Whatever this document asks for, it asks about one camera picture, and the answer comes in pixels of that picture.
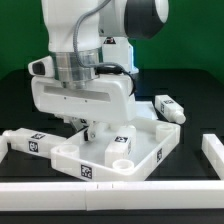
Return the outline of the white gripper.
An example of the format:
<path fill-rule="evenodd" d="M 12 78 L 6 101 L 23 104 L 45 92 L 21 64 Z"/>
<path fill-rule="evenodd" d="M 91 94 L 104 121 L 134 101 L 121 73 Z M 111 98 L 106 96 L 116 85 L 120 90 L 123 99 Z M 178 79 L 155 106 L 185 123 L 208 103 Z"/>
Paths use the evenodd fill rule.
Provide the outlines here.
<path fill-rule="evenodd" d="M 94 141 L 108 128 L 107 123 L 125 124 L 136 117 L 135 97 L 130 95 L 128 76 L 101 75 L 88 81 L 84 89 L 63 88 L 54 78 L 35 76 L 31 86 L 39 111 L 81 118 L 70 120 L 75 131 L 87 126 L 85 120 L 91 121 L 84 131 L 85 141 Z"/>

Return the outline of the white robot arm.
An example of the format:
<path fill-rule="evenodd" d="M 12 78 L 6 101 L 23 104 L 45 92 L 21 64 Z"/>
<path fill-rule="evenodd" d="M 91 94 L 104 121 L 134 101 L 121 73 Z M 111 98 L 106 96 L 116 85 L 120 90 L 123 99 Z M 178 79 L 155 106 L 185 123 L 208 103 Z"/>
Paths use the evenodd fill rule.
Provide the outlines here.
<path fill-rule="evenodd" d="M 49 55 L 29 65 L 35 106 L 72 123 L 87 122 L 86 139 L 102 124 L 136 117 L 135 83 L 103 38 L 151 38 L 164 27 L 168 0 L 41 0 Z"/>

